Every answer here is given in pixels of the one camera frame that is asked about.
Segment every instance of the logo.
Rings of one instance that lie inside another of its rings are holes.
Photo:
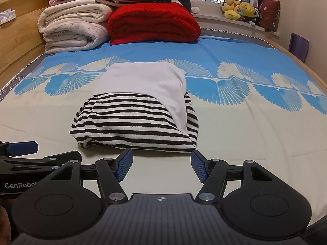
[[[15,183],[15,184],[9,184],[9,183],[5,183],[4,187],[6,189],[20,189],[20,188],[31,188],[32,186],[34,186],[36,184],[36,182],[19,182],[19,183]]]
[[[156,200],[158,200],[159,202],[164,202],[167,200],[167,198],[163,197],[163,196],[160,196],[159,198],[157,198]]]

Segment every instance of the hand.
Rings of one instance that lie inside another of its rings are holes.
[[[8,245],[11,239],[11,229],[6,210],[0,207],[0,245]]]

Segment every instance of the blue gripper pad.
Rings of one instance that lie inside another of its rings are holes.
[[[191,165],[200,182],[205,183],[208,178],[208,174],[205,170],[205,164],[194,152],[191,153]]]
[[[127,152],[123,152],[125,154],[123,158],[118,163],[118,169],[115,173],[116,179],[118,182],[123,181],[127,172],[130,170],[130,167],[133,164],[133,151],[128,150]]]
[[[35,154],[39,150],[39,146],[35,141],[12,143],[6,149],[8,155],[21,156]]]

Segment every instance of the window sill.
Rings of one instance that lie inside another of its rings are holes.
[[[238,21],[238,20],[230,20],[223,16],[221,12],[221,4],[213,3],[213,2],[201,2],[198,4],[198,7],[200,8],[200,14],[192,14],[195,19],[204,20],[204,19],[210,19],[210,20],[216,20],[220,22],[225,23],[231,23],[239,26],[244,26],[247,28],[255,29],[261,32],[265,33],[264,28],[259,26],[252,26],[249,23]],[[279,37],[278,32],[268,32],[267,34],[271,34],[274,36]]]

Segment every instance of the wall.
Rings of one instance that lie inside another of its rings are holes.
[[[280,0],[278,25],[281,46],[288,49],[291,33],[310,41],[306,64],[327,82],[327,14],[321,9],[325,0]]]

